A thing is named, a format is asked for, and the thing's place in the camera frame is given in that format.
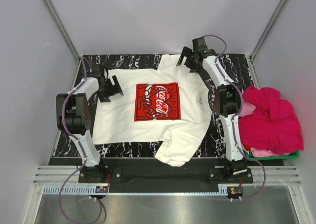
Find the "white Coca-Cola t-shirt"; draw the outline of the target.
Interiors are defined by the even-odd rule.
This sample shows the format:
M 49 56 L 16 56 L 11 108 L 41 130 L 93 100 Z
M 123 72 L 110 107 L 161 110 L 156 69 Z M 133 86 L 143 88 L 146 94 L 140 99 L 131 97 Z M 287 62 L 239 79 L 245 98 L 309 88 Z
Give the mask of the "white Coca-Cola t-shirt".
M 95 144 L 159 141 L 155 158 L 173 167 L 190 161 L 210 125 L 208 88 L 198 74 L 165 54 L 157 69 L 114 69 L 122 94 L 98 102 Z

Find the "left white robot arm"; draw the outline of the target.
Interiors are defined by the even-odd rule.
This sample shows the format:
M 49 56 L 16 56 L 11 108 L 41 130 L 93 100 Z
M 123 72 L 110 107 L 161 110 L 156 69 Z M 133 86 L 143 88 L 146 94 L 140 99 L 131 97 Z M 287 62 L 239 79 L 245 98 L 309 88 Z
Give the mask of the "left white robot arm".
M 123 95 L 116 76 L 102 65 L 92 65 L 91 71 L 84 72 L 80 83 L 67 93 L 56 96 L 56 123 L 60 131 L 66 133 L 75 144 L 84 167 L 92 167 L 89 176 L 95 182 L 102 182 L 107 175 L 105 168 L 99 166 L 101 155 L 92 141 L 90 129 L 92 116 L 88 101 L 97 95 L 100 102 L 110 102 L 110 97 Z

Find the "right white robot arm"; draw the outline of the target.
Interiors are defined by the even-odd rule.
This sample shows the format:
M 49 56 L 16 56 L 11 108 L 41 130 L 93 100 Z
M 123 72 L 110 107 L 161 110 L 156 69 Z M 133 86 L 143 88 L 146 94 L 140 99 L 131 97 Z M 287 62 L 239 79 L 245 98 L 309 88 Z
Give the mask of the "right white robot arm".
M 184 64 L 199 75 L 207 73 L 216 87 L 212 110 L 221 120 L 226 144 L 224 168 L 218 179 L 233 183 L 247 172 L 238 125 L 243 106 L 241 89 L 220 64 L 220 54 L 207 47 L 205 37 L 195 38 L 192 43 L 192 49 L 183 47 L 177 66 Z

